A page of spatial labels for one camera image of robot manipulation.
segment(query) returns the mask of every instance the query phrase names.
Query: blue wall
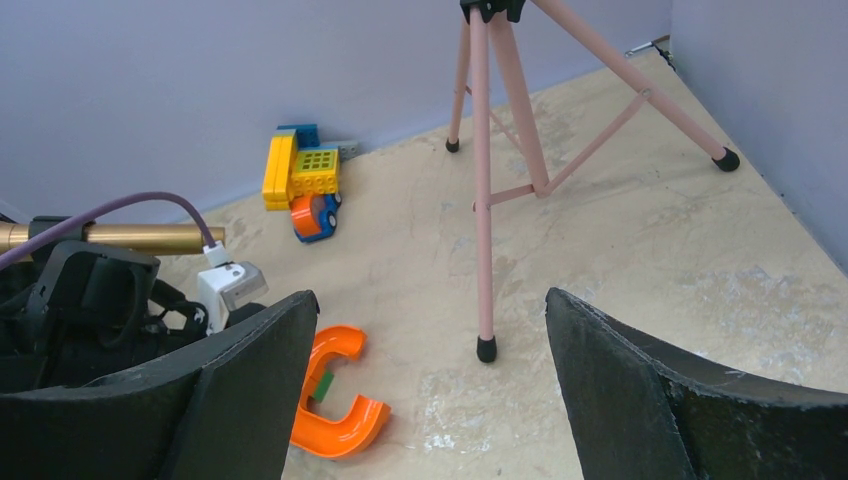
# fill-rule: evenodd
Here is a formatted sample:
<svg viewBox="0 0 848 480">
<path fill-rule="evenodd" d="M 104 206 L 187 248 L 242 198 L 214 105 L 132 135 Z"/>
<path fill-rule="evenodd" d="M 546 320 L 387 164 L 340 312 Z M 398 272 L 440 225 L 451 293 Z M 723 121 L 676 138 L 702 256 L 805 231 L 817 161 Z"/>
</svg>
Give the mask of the blue wall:
<svg viewBox="0 0 848 480">
<path fill-rule="evenodd" d="M 570 4 L 622 51 L 670 29 L 671 0 Z M 532 89 L 598 67 L 525 12 Z M 141 190 L 207 209 L 259 192 L 278 123 L 366 149 L 445 124 L 460 18 L 456 0 L 6 0 L 0 211 L 73 214 Z M 180 217 L 153 204 L 105 220 Z"/>
<path fill-rule="evenodd" d="M 674 0 L 684 82 L 848 273 L 848 2 Z"/>
</svg>

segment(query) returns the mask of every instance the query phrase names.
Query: tripod foot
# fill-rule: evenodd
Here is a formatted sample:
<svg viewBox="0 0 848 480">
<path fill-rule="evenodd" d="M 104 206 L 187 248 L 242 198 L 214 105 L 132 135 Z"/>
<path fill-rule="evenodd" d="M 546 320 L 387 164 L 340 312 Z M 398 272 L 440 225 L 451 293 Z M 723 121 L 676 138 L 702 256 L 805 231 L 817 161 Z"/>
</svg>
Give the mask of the tripod foot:
<svg viewBox="0 0 848 480">
<path fill-rule="evenodd" d="M 724 147 L 724 151 L 724 158 L 721 160 L 716 160 L 714 158 L 713 163 L 715 163 L 722 172 L 732 172 L 739 168 L 739 155 L 736 155 L 736 152 L 728 149 L 727 147 Z"/>
<path fill-rule="evenodd" d="M 498 344 L 495 337 L 491 340 L 483 340 L 477 337 L 477 358 L 483 363 L 492 363 L 498 356 Z"/>
<path fill-rule="evenodd" d="M 445 148 L 447 148 L 448 151 L 451 152 L 451 153 L 458 152 L 459 151 L 459 139 L 457 138 L 456 142 L 454 142 L 454 143 L 450 143 L 450 139 L 447 139 L 447 141 L 445 141 Z"/>
</svg>

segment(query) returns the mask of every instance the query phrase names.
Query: yellow toy block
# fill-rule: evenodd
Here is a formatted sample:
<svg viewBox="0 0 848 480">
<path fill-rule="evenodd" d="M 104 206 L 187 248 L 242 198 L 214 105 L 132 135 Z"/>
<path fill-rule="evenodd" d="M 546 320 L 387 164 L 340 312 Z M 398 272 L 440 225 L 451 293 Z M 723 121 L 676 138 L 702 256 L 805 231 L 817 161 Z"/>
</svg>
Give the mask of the yellow toy block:
<svg viewBox="0 0 848 480">
<path fill-rule="evenodd" d="M 297 137 L 294 130 L 278 131 L 271 138 L 262 198 L 269 210 L 288 210 L 295 195 L 291 186 L 291 173 L 297 159 Z"/>
<path fill-rule="evenodd" d="M 297 165 L 291 174 L 294 196 L 339 191 L 339 150 L 309 149 L 297 152 Z"/>
</svg>

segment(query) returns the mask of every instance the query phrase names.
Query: orange toy track piece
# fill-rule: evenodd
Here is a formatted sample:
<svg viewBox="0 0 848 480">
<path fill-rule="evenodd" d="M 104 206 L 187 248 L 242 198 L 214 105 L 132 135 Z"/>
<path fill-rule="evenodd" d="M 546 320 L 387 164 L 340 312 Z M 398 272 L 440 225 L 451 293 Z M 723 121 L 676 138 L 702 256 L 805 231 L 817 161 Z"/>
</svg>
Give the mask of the orange toy track piece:
<svg viewBox="0 0 848 480">
<path fill-rule="evenodd" d="M 301 237 L 311 237 L 321 233 L 318 214 L 324 209 L 323 195 L 304 195 L 291 203 L 292 223 Z"/>
<path fill-rule="evenodd" d="M 346 325 L 326 328 L 315 335 L 292 429 L 291 443 L 296 447 L 319 457 L 349 457 L 368 447 L 389 419 L 389 405 L 362 395 L 356 396 L 347 415 L 336 422 L 307 409 L 307 400 L 324 376 L 327 362 L 341 356 L 359 359 L 366 338 L 362 330 Z"/>
</svg>

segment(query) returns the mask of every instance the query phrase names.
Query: cable connector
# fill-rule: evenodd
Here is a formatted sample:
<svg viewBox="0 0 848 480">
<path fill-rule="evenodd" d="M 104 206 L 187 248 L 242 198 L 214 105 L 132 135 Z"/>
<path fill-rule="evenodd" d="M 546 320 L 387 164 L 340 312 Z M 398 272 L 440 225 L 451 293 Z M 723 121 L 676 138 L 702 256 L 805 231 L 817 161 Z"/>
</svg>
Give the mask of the cable connector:
<svg viewBox="0 0 848 480">
<path fill-rule="evenodd" d="M 218 268 L 221 265 L 233 263 L 233 259 L 230 258 L 230 254 L 227 252 L 227 249 L 224 248 L 224 244 L 220 240 L 215 242 L 214 247 L 204 245 L 203 254 L 206 255 L 206 259 L 209 260 L 209 265 L 212 268 Z"/>
</svg>

